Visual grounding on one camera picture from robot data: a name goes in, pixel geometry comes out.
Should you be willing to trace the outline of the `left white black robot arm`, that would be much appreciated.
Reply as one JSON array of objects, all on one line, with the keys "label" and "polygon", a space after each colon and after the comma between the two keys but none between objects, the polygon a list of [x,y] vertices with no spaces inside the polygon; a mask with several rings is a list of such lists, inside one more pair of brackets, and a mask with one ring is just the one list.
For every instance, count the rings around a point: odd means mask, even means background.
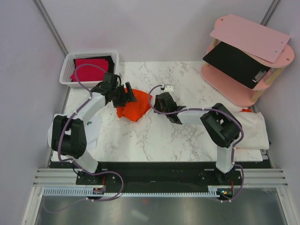
[{"label": "left white black robot arm", "polygon": [[99,162],[86,150],[85,127],[100,109],[112,102],[113,106],[125,107],[127,103],[137,102],[129,82],[121,84],[119,75],[106,73],[103,81],[92,89],[80,84],[89,92],[89,97],[75,111],[57,114],[50,127],[50,147],[58,154],[61,162],[72,161],[87,173],[87,180],[99,184],[103,173],[98,170]]}]

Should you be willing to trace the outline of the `orange t shirt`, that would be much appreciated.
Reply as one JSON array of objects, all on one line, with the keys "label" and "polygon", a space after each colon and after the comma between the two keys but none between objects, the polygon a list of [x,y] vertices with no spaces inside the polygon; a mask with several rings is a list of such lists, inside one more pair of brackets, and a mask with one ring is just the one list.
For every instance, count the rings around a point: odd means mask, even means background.
[{"label": "orange t shirt", "polygon": [[149,109],[148,93],[133,89],[137,102],[129,102],[125,107],[117,107],[116,114],[119,118],[125,117],[132,122],[137,122]]}]

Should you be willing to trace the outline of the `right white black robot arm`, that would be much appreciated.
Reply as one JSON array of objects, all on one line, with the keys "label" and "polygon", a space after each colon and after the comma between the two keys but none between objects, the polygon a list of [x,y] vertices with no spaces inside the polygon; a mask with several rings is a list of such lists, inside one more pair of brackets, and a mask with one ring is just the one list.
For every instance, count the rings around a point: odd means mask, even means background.
[{"label": "right white black robot arm", "polygon": [[155,113],[165,115],[171,123],[180,125],[203,125],[211,140],[217,146],[215,180],[226,184],[232,178],[231,170],[235,166],[234,151],[244,138],[241,123],[221,103],[211,108],[189,108],[177,105],[173,99],[173,87],[167,84],[154,86],[148,93],[151,97],[154,89],[160,88],[161,93],[155,96],[154,105],[150,107]]}]

